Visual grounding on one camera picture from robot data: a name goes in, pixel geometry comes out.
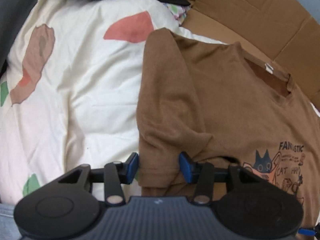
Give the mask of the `cream bear print bedsheet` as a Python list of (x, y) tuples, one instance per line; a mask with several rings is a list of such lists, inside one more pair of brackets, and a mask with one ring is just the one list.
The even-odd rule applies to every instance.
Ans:
[(1, 202), (138, 151), (144, 47), (161, 28), (212, 43), (157, 0), (37, 2), (1, 77)]

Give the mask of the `brown cardboard sheet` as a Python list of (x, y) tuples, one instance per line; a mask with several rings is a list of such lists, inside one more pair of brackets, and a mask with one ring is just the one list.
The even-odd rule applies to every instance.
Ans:
[(289, 71), (319, 105), (319, 24), (297, 0), (189, 0), (183, 26)]

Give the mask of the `floral folded cloth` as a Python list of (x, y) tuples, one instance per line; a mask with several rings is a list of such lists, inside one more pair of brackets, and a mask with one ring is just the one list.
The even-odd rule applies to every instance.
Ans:
[(179, 25), (182, 25), (184, 22), (187, 12), (191, 9), (191, 6), (181, 6), (171, 3), (163, 3), (163, 5), (171, 12), (174, 19), (178, 22)]

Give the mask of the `dark grey pillow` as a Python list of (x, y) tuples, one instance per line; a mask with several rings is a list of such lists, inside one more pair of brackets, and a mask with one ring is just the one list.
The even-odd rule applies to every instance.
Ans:
[(1, 74), (7, 68), (11, 46), (37, 1), (1, 0)]

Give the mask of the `blue denim garment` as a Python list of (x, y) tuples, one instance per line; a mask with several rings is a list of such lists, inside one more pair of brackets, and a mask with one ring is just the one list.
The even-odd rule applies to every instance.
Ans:
[(0, 208), (1, 240), (18, 240), (21, 234), (14, 221), (14, 206), (1, 203)]

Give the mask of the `brown printed t-shirt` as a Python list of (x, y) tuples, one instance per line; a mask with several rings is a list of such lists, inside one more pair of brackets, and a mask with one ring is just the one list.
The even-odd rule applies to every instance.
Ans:
[(269, 73), (240, 43), (210, 44), (168, 29), (145, 44), (137, 104), (144, 196), (191, 197), (179, 171), (181, 152), (227, 167), (226, 157), (319, 217), (319, 116), (288, 73)]

